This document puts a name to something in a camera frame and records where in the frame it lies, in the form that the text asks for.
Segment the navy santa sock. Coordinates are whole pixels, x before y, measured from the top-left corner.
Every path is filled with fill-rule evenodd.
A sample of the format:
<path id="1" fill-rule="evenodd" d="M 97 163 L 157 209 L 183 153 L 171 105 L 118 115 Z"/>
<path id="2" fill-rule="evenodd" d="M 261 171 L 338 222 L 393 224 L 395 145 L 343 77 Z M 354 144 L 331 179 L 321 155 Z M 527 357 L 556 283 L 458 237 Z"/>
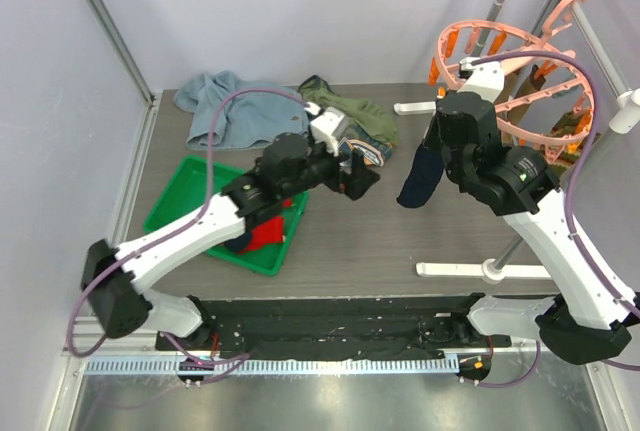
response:
<path id="1" fill-rule="evenodd" d="M 242 254 L 250 251 L 253 242 L 253 232 L 247 231 L 242 235 L 224 242 L 224 247 L 235 254 Z"/>
<path id="2" fill-rule="evenodd" d="M 443 173 L 444 162 L 441 155 L 420 144 L 396 202 L 407 209 L 424 206 L 436 190 Z"/>

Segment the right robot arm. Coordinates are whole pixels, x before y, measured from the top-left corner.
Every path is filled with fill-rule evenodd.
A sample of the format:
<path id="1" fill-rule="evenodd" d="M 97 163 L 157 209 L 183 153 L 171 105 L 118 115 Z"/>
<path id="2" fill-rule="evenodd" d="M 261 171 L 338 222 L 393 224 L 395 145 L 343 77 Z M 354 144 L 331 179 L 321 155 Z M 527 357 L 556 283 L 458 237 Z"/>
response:
<path id="1" fill-rule="evenodd" d="M 447 178 L 460 192 L 516 231 L 559 293 L 541 299 L 481 296 L 452 320 L 451 331 L 465 346 L 488 335 L 509 335 L 537 340 L 574 365 L 611 362 L 631 341 L 638 295 L 579 226 L 572 211 L 575 185 L 562 187 L 538 151 L 501 141 L 494 102 L 508 61 L 526 55 L 462 60 L 458 68 L 465 81 L 437 100 L 423 145 L 441 155 Z"/>

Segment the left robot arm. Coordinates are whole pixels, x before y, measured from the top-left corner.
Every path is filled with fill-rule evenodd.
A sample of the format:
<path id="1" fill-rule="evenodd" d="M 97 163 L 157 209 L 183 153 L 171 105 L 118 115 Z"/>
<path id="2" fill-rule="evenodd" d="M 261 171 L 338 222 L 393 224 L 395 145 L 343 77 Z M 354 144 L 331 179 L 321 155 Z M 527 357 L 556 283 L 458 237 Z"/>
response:
<path id="1" fill-rule="evenodd" d="M 170 224 L 116 247 L 106 241 L 88 250 L 81 288 L 109 339 L 139 329 L 179 338 L 190 349 L 205 348 L 214 323 L 193 297 L 159 293 L 154 284 L 175 268 L 278 216 L 285 200 L 324 185 L 351 200 L 380 179 L 360 152 L 333 154 L 285 133 L 266 147 L 252 169 L 232 180 L 203 205 Z"/>

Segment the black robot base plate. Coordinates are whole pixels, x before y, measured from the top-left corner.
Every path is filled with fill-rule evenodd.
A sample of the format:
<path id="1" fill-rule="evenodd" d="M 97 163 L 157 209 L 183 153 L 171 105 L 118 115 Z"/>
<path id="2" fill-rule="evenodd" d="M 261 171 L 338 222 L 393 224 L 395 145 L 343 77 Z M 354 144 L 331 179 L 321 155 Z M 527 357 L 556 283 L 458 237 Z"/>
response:
<path id="1" fill-rule="evenodd" d="M 483 336 L 466 318 L 468 296 L 209 300 L 214 328 L 204 350 L 253 360 L 440 358 L 447 350 L 509 348 L 518 337 Z"/>

